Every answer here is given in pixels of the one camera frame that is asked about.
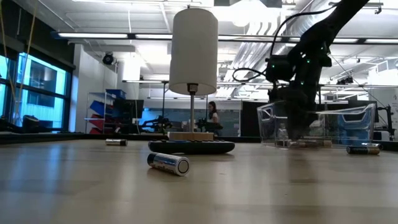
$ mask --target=clear plastic bin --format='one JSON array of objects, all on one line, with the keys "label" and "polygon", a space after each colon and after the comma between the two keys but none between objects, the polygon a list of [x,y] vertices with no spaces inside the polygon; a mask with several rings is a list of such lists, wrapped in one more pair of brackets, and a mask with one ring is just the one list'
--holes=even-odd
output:
[{"label": "clear plastic bin", "polygon": [[[359,146],[373,140],[376,105],[334,111],[309,112],[318,115],[303,135],[308,140],[328,140],[341,146]],[[289,141],[286,131],[285,102],[278,101],[257,109],[262,143]]]}]

